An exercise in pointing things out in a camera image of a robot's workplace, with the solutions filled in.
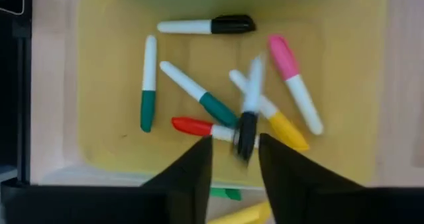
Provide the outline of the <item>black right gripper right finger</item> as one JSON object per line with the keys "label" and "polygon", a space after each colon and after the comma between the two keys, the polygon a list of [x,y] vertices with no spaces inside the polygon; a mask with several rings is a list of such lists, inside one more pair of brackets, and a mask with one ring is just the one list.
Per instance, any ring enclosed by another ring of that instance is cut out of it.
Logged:
{"label": "black right gripper right finger", "polygon": [[260,135],[259,160],[277,223],[306,224],[309,199],[317,191],[362,187],[265,133]]}

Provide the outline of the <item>white marker with pink cap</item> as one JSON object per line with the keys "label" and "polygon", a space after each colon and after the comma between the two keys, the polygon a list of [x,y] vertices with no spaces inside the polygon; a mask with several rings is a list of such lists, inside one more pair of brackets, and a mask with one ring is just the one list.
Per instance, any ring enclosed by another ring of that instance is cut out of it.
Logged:
{"label": "white marker with pink cap", "polygon": [[287,40],[282,36],[272,35],[268,38],[268,45],[274,64],[285,81],[307,127],[314,135],[322,135],[324,132],[322,120],[303,81]]}

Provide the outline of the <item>clear plastic bin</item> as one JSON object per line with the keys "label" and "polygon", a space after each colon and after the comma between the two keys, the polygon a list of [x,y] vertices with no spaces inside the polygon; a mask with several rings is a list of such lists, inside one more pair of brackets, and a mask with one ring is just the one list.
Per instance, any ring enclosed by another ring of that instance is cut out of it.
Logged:
{"label": "clear plastic bin", "polygon": [[[152,174],[109,172],[88,165],[78,164],[32,175],[30,177],[30,182],[34,185],[51,186],[132,187],[140,186],[153,177]],[[242,199],[240,201],[235,201],[222,197],[210,197],[207,207],[207,221],[212,221],[267,200],[264,188],[238,186],[222,182],[213,182],[212,186],[214,188],[239,188],[241,190]]]}

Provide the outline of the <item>white marker with green cap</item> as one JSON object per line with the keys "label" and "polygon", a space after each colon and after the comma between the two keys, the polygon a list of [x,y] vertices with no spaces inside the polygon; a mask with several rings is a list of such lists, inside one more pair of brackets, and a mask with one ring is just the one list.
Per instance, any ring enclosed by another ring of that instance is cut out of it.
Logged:
{"label": "white marker with green cap", "polygon": [[161,61],[160,69],[188,95],[201,104],[206,112],[218,122],[227,127],[236,127],[238,117],[235,113],[179,68],[168,61]]}
{"label": "white marker with green cap", "polygon": [[155,115],[156,102],[156,63],[157,39],[154,35],[146,37],[142,74],[142,97],[140,107],[140,127],[149,133]]}

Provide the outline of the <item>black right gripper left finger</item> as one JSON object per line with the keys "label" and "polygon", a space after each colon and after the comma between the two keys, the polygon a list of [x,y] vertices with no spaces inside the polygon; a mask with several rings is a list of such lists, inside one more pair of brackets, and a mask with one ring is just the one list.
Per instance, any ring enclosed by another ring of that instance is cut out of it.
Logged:
{"label": "black right gripper left finger", "polygon": [[205,224],[211,188],[212,138],[203,137],[164,171],[142,185],[147,224]]}

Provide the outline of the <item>yellow pen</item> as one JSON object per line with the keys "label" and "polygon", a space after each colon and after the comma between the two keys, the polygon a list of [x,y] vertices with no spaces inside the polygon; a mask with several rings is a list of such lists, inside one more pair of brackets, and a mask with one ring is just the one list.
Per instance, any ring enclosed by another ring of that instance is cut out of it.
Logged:
{"label": "yellow pen", "polygon": [[207,224],[266,224],[270,220],[271,214],[270,204],[265,201],[219,217]]}

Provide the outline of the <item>white marker with black cap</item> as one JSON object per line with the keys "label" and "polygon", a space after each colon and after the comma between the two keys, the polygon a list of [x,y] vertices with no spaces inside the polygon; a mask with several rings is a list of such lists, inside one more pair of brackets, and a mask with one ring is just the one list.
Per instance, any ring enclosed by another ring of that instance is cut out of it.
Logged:
{"label": "white marker with black cap", "polygon": [[259,53],[250,63],[244,85],[237,78],[234,84],[243,95],[241,114],[233,135],[233,153],[240,165],[247,168],[254,152],[262,88],[264,86],[266,55]]}
{"label": "white marker with black cap", "polygon": [[171,34],[242,34],[256,30],[248,15],[222,15],[213,19],[162,21],[159,32]]}

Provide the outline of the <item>yellow plastic bin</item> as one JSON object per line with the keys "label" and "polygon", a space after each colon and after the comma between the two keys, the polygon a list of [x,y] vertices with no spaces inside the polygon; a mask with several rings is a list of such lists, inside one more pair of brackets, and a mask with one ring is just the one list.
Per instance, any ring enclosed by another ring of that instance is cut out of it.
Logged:
{"label": "yellow plastic bin", "polygon": [[[169,61],[234,113],[242,95],[229,72],[247,72],[267,39],[284,37],[324,125],[309,132],[271,57],[264,93],[302,132],[309,158],[361,184],[375,176],[378,107],[387,0],[81,0],[78,11],[78,142],[94,166],[155,174],[196,138],[176,131],[172,117],[211,116],[163,72],[157,73],[156,114],[140,129],[144,43],[158,40]],[[242,34],[171,34],[162,21],[248,15]]]}

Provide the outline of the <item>all-green pen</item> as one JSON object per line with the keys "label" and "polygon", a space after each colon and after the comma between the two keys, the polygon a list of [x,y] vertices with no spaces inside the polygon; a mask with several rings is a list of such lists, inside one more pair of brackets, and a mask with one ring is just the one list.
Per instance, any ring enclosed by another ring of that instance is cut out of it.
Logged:
{"label": "all-green pen", "polygon": [[242,194],[239,189],[232,188],[211,188],[210,196],[242,201]]}

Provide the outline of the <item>white marker with yellow cap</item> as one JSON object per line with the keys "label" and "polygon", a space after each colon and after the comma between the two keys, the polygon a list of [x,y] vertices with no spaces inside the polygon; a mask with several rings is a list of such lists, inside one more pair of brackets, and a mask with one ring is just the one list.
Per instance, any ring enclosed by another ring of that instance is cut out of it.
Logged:
{"label": "white marker with yellow cap", "polygon": [[242,115],[233,133],[233,145],[238,148],[243,127],[256,131],[258,115],[262,114],[270,123],[277,137],[295,150],[307,150],[309,145],[302,134],[287,120],[277,107],[262,95],[263,71],[253,69],[246,77],[238,70],[229,72],[230,80],[244,93]]}

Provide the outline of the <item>black aluminium table frame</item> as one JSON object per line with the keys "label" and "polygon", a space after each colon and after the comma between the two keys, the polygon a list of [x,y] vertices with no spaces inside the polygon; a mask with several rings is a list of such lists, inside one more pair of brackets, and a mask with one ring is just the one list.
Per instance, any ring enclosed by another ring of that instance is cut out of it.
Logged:
{"label": "black aluminium table frame", "polygon": [[30,182],[32,0],[0,0],[0,179]]}

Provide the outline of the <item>white marker with red cap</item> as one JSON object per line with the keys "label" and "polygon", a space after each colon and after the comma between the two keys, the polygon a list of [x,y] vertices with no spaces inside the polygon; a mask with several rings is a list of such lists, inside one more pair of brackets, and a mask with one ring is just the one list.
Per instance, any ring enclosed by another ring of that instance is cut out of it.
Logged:
{"label": "white marker with red cap", "polygon": [[172,117],[171,123],[176,130],[185,134],[198,137],[212,136],[214,139],[233,143],[235,130],[232,128],[190,117]]}

